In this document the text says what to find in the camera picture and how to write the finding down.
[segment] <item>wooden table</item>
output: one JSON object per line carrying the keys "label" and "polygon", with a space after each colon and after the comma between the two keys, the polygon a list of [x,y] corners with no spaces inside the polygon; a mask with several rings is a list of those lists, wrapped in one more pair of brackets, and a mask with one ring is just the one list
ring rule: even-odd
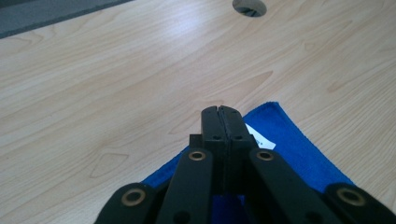
{"label": "wooden table", "polygon": [[396,1],[136,0],[0,40],[0,222],[93,223],[200,111],[279,101],[396,212]]}

